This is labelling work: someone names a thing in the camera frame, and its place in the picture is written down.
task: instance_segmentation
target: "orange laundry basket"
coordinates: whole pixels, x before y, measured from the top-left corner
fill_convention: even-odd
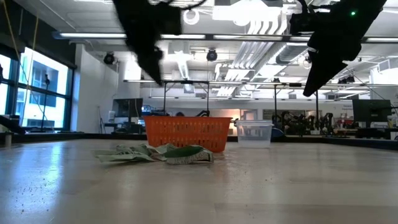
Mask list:
[[[145,116],[148,143],[157,147],[199,145],[212,152],[222,152],[232,118]]]

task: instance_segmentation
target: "crumpled towel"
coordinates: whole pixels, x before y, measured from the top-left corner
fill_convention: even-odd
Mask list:
[[[196,161],[213,162],[213,153],[201,146],[175,147],[166,144],[152,147],[145,144],[138,146],[116,146],[116,150],[94,150],[94,157],[101,162],[140,162],[165,161],[168,164],[191,164]]]

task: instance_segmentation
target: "computer monitor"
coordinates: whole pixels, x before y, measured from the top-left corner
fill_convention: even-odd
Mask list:
[[[391,102],[389,100],[353,100],[354,120],[366,122],[370,128],[372,122],[387,122],[391,115]]]
[[[142,116],[142,98],[114,100],[114,110],[118,118],[139,118]]]

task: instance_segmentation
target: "plastic storage bin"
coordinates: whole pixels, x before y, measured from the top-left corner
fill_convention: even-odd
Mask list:
[[[267,148],[271,144],[272,121],[237,121],[238,143],[241,147]]]
[[[148,143],[157,147],[199,145],[212,152],[222,152],[232,118],[145,116]]]

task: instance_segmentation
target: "fabric pile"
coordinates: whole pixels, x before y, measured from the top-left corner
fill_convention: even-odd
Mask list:
[[[175,147],[172,144],[159,147],[146,144],[133,147],[120,145],[116,146],[116,150],[94,150],[93,155],[101,162],[165,161],[172,165],[183,165],[198,161],[214,161],[213,153],[204,147]]]

